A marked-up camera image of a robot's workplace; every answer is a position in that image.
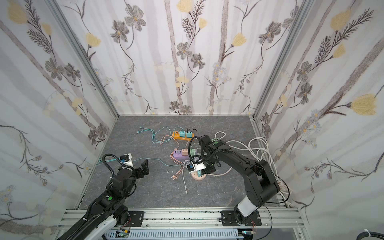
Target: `white cable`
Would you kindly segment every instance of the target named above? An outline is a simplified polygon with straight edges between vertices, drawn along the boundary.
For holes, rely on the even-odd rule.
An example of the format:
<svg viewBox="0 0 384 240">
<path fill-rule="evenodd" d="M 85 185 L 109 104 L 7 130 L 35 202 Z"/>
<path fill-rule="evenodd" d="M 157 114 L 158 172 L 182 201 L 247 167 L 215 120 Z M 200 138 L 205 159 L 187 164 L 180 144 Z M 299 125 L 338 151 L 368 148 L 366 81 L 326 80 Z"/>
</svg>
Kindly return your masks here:
<svg viewBox="0 0 384 240">
<path fill-rule="evenodd" d="M 225 132 L 219 131 L 219 132 L 215 133 L 215 137 L 217 137 L 216 135 L 217 135 L 218 133 L 224 133 L 224 136 L 226 136 L 226 133 L 225 133 Z M 265 145 L 265 147 L 251 148 L 251 142 L 252 142 L 253 140 L 260 140 L 260 141 Z M 239 142 L 239 141 L 237 141 L 237 140 L 229 140 L 229 141 L 227 141 L 226 143 L 229 143 L 229 142 L 237 142 L 237 143 L 243 145 L 243 146 L 245 147 L 245 149 L 243 149 L 243 148 L 238 148 L 238 147 L 235 147 L 235 146 L 232 146 L 232 145 L 229 145 L 229 146 L 232 147 L 232 148 L 234 148 L 234 149 L 238 149 L 238 150 L 248 150 L 248 151 L 251 153 L 251 155 L 252 155 L 257 161 L 261 161 L 261 160 L 265 160 L 265 161 L 267 161 L 266 159 L 263 159 L 263 157 L 264 157 L 265 154 L 268 154 L 268 155 L 269 155 L 269 166 L 271 167 L 272 172 L 275 172 L 275 174 L 278 175 L 278 173 L 277 173 L 277 168 L 276 168 L 276 165 L 275 165 L 275 162 L 273 161 L 272 155 L 271 155 L 270 152 L 269 152 L 268 141 L 267 141 L 265 138 L 263 138 L 263 137 L 255 137 L 255 138 L 252 138 L 252 139 L 248 142 L 248 146 L 246 146 L 245 144 L 243 144 L 242 142 Z M 221 176 L 221 175 L 225 175 L 225 174 L 227 174 L 231 169 L 232 169 L 232 168 L 230 168 L 230 169 L 229 169 L 226 173 L 224 173 L 224 174 L 218 174 L 218 175 L 219 175 L 219 176 Z M 275 176 L 275 179 L 277 180 L 277 183 L 279 184 L 279 187 L 280 187 L 280 188 L 281 188 L 281 187 L 286 188 L 286 186 L 283 185 L 283 183 L 280 181 L 280 179 L 279 179 L 278 177 Z M 285 191 L 282 191 L 282 190 L 280 190 L 279 193 L 282 195 L 283 200 L 285 200 L 286 198 L 285 198 L 284 194 L 288 194 L 288 193 L 285 192 Z M 290 202 L 286 202 L 286 203 L 287 203 L 287 207 L 292 207 L 292 203 L 290 203 Z"/>
<path fill-rule="evenodd" d="M 229 173 L 229 171 L 231 171 L 231 169 L 232 169 L 232 167 L 228 170 L 228 171 L 226 171 L 225 173 L 222 173 L 222 174 L 212 174 L 212 173 L 209 173 L 208 175 L 211 175 L 211 176 L 223 176 L 223 175 L 225 175 L 225 174 L 227 174 L 227 173 Z"/>
<path fill-rule="evenodd" d="M 222 136 L 222 137 L 217 137 L 217 134 L 218 133 L 224 133 L 224 136 Z M 218 131 L 217 133 L 215 133 L 215 138 L 220 138 L 220 139 L 222 139 L 223 137 L 225 137 L 227 134 L 225 133 L 225 132 L 222 132 L 222 131 Z"/>
<path fill-rule="evenodd" d="M 183 167 L 183 170 L 182 170 L 181 174 L 183 175 L 183 182 L 184 182 L 185 193 L 187 194 L 188 193 L 187 192 L 187 186 L 185 185 L 185 180 L 184 180 L 184 167 Z"/>
</svg>

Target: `white cable tie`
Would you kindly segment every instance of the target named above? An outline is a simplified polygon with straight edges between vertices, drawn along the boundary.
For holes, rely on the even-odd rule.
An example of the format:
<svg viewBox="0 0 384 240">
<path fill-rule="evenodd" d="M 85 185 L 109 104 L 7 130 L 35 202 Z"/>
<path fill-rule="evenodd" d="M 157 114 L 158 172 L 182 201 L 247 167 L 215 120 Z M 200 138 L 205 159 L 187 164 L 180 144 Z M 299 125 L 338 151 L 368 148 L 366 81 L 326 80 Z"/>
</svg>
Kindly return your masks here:
<svg viewBox="0 0 384 240">
<path fill-rule="evenodd" d="M 364 228 L 364 231 L 369 234 L 369 237 L 371 236 L 371 233 L 368 231 L 368 229 Z"/>
</svg>

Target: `yellow flower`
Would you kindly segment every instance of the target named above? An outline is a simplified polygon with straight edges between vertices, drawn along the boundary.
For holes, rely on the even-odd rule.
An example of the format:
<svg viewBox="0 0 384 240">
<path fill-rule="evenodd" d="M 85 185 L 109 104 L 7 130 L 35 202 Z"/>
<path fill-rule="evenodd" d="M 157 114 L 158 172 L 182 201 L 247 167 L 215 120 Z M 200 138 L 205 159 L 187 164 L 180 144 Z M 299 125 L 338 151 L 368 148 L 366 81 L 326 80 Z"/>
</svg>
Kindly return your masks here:
<svg viewBox="0 0 384 240">
<path fill-rule="evenodd" d="M 283 103 L 283 107 L 288 106 L 288 104 L 287 104 L 287 97 L 284 94 L 279 98 L 279 100 L 277 100 L 276 104 L 280 105 L 281 103 Z"/>
<path fill-rule="evenodd" d="M 184 77 L 184 76 L 180 76 L 180 77 L 177 77 L 176 80 L 178 82 L 184 82 L 184 83 L 189 83 L 189 79 Z"/>
<path fill-rule="evenodd" d="M 9 2 L 8 18 L 17 24 L 26 23 L 28 20 L 28 17 L 26 16 L 23 7 L 14 1 Z"/>
<path fill-rule="evenodd" d="M 333 53 L 333 57 L 334 58 L 339 58 L 339 57 L 341 57 L 344 54 L 345 54 L 345 47 L 344 47 L 344 44 L 342 43 L 342 44 L 340 44 L 340 46 L 338 46 L 338 48 Z"/>
<path fill-rule="evenodd" d="M 331 28 L 335 31 L 339 31 L 349 21 L 350 16 L 351 16 L 351 9 L 348 9 L 345 12 L 341 12 L 337 14 L 331 19 Z"/>
<path fill-rule="evenodd" d="M 233 39 L 232 45 L 235 47 L 243 45 L 247 40 L 245 39 L 244 35 L 241 33 L 236 34 L 235 38 Z"/>
<path fill-rule="evenodd" d="M 205 28 L 205 26 L 207 25 L 208 21 L 205 20 L 204 18 L 200 18 L 199 19 L 199 28 Z"/>
<path fill-rule="evenodd" d="M 46 229 L 44 229 L 43 231 L 43 237 L 49 237 L 50 235 L 52 234 L 52 230 L 47 227 Z"/>
<path fill-rule="evenodd" d="M 49 111 L 54 111 L 55 110 L 55 106 L 53 106 L 52 104 L 48 104 L 47 109 Z"/>
<path fill-rule="evenodd" d="M 78 107 L 80 104 L 83 103 L 83 99 L 82 98 L 75 98 L 72 102 L 72 106 L 74 108 Z"/>
<path fill-rule="evenodd" d="M 100 45 L 101 40 L 94 36 L 92 33 L 87 33 L 87 43 L 91 47 L 97 47 Z"/>
<path fill-rule="evenodd" d="M 46 34 L 48 34 L 49 36 L 52 35 L 51 25 L 49 25 L 47 23 L 42 23 L 41 26 L 43 27 Z"/>
<path fill-rule="evenodd" d="M 192 10 L 192 0 L 180 0 L 176 7 L 180 12 L 188 13 Z"/>
<path fill-rule="evenodd" d="M 361 97 L 358 97 L 355 101 L 351 103 L 350 108 L 354 112 L 360 115 L 368 116 L 375 115 L 376 111 L 376 98 L 373 94 L 366 94 Z"/>
<path fill-rule="evenodd" d="M 50 116 L 50 112 L 49 112 L 48 110 L 44 110 L 44 111 L 43 111 L 43 114 L 44 114 L 44 116 L 46 116 L 46 117 L 49 117 L 49 116 Z"/>
</svg>

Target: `gray flower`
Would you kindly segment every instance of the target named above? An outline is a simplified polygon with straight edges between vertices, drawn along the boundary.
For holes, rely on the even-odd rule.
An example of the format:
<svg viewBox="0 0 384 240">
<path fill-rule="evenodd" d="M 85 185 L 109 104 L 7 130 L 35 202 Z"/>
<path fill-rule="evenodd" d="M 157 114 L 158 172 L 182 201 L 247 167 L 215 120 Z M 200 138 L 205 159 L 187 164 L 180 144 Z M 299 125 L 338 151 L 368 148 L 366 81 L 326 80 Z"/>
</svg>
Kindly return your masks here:
<svg viewBox="0 0 384 240">
<path fill-rule="evenodd" d="M 177 101 L 174 101 L 170 103 L 170 108 L 172 111 L 174 111 L 175 109 L 179 109 L 179 106 L 180 106 L 180 103 L 178 103 Z"/>
<path fill-rule="evenodd" d="M 301 69 L 297 70 L 297 81 L 306 82 L 308 80 L 307 73 L 311 71 L 311 68 L 312 64 L 309 64 L 308 61 L 303 62 L 301 65 Z"/>
<path fill-rule="evenodd" d="M 176 55 L 180 56 L 181 55 L 181 59 L 185 59 L 185 57 L 190 57 L 192 56 L 192 52 L 191 51 L 188 51 L 188 43 L 179 43 L 177 45 L 177 49 L 179 50 Z"/>
<path fill-rule="evenodd" d="M 201 54 L 193 54 L 192 55 L 192 58 L 191 58 L 191 61 L 193 62 L 193 68 L 197 67 L 197 65 L 200 67 L 200 68 L 203 68 L 205 63 L 203 63 L 201 60 L 203 58 L 201 57 Z"/>
<path fill-rule="evenodd" d="M 51 78 L 61 79 L 63 78 L 61 75 L 64 74 L 64 68 L 62 66 L 57 66 L 56 61 L 53 58 L 49 58 L 49 61 L 45 62 L 45 69 L 51 73 Z"/>
<path fill-rule="evenodd" d="M 128 34 L 129 30 L 125 25 L 125 22 L 113 20 L 112 29 L 116 31 L 115 33 L 111 33 L 113 41 L 119 43 L 120 38 L 122 38 L 124 42 L 128 42 L 127 36 L 125 34 Z"/>
<path fill-rule="evenodd" d="M 91 130 L 89 132 L 88 138 L 90 141 L 92 141 L 92 145 L 96 143 L 97 134 L 95 133 L 95 130 Z"/>
<path fill-rule="evenodd" d="M 75 70 L 74 66 L 72 64 L 68 63 L 65 67 L 65 72 L 67 73 L 68 77 L 72 77 L 73 81 L 76 82 L 76 77 L 80 78 L 80 71 Z"/>
<path fill-rule="evenodd" d="M 105 137 L 105 135 L 107 134 L 107 127 L 100 123 L 100 125 L 97 127 L 97 134 L 100 137 Z"/>
<path fill-rule="evenodd" d="M 299 95 L 297 95 L 297 97 L 302 98 L 301 104 L 305 104 L 309 101 L 308 94 L 311 94 L 312 85 L 310 85 L 309 83 L 305 83 L 300 88 L 301 88 L 301 92 L 299 93 Z"/>
<path fill-rule="evenodd" d="M 130 17 L 124 18 L 128 26 L 135 25 L 136 30 L 141 31 L 141 26 L 147 25 L 147 23 L 141 19 L 144 13 L 138 6 L 133 5 L 133 7 L 131 7 L 131 5 L 127 4 L 125 11 L 130 15 Z"/>
<path fill-rule="evenodd" d="M 295 8 L 291 11 L 291 18 L 284 19 L 284 22 L 282 25 L 283 28 L 289 28 L 292 25 L 298 10 L 299 10 L 299 6 L 295 6 Z"/>
<path fill-rule="evenodd" d="M 188 114 L 191 114 L 192 113 L 192 107 L 191 106 L 187 106 L 187 105 L 184 105 L 180 108 L 180 112 L 183 114 L 183 115 L 188 115 Z"/>
<path fill-rule="evenodd" d="M 262 122 L 267 122 L 269 119 L 269 115 L 267 112 L 265 112 L 265 114 L 262 116 Z"/>
<path fill-rule="evenodd" d="M 263 133 L 265 135 L 265 138 L 269 137 L 269 134 L 271 134 L 272 130 L 271 127 L 267 124 L 264 126 Z"/>
<path fill-rule="evenodd" d="M 275 35 L 280 34 L 280 26 L 281 26 L 281 23 L 275 23 L 272 21 L 269 24 L 269 26 L 266 28 L 267 32 L 264 34 L 260 34 L 259 43 L 263 43 L 265 40 L 267 40 L 269 43 L 271 43 L 273 41 L 273 37 Z"/>
</svg>

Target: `black cable sleeve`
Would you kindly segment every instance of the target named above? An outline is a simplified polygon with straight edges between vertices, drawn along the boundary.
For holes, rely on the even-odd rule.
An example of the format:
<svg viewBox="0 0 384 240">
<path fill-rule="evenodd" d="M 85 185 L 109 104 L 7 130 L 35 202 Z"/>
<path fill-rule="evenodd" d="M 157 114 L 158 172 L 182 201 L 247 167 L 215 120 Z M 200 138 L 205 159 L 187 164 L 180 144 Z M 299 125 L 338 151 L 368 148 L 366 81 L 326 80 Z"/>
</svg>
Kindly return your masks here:
<svg viewBox="0 0 384 240">
<path fill-rule="evenodd" d="M 80 220 L 80 222 L 77 222 L 76 224 L 77 224 L 77 226 L 76 226 L 76 228 L 74 229 L 74 231 L 65 239 L 65 240 L 68 240 L 68 239 L 70 239 L 70 238 L 72 238 L 72 236 L 73 235 L 75 235 L 83 226 L 84 226 L 84 224 L 87 222 L 87 220 L 88 220 L 88 217 L 89 217 L 89 214 L 91 213 L 91 208 L 92 208 L 92 205 L 94 205 L 94 203 L 96 202 L 96 199 L 95 200 L 93 200 L 90 204 L 89 204 L 89 206 L 88 206 L 88 208 L 87 208 L 87 211 L 85 212 L 85 214 L 84 214 L 84 216 L 83 216 L 83 218 Z"/>
<path fill-rule="evenodd" d="M 120 165 L 125 166 L 125 165 L 120 161 L 120 159 L 119 159 L 118 157 L 116 157 L 116 155 L 113 155 L 112 153 L 107 153 L 107 154 L 108 154 L 108 156 L 114 157 L 114 158 L 120 163 Z"/>
<path fill-rule="evenodd" d="M 371 237 L 376 237 L 376 238 L 380 238 L 380 239 L 384 239 L 384 234 L 382 233 L 378 233 L 378 232 L 371 232 L 370 231 L 370 234 L 371 234 Z M 365 237 L 369 237 L 369 233 L 368 232 L 362 232 L 360 233 L 357 237 L 356 237 L 356 240 L 361 240 Z"/>
<path fill-rule="evenodd" d="M 113 157 L 114 155 L 113 155 L 113 154 L 110 154 L 110 153 L 107 153 L 107 154 L 105 154 L 105 155 L 101 158 L 101 161 L 102 161 L 102 162 L 104 163 L 104 165 L 109 169 L 109 171 L 111 172 L 112 177 L 114 177 L 114 176 L 115 176 L 115 173 L 114 173 L 113 169 L 112 169 L 111 166 L 105 161 L 105 157 L 107 157 L 107 156 L 111 156 L 111 157 Z"/>
</svg>

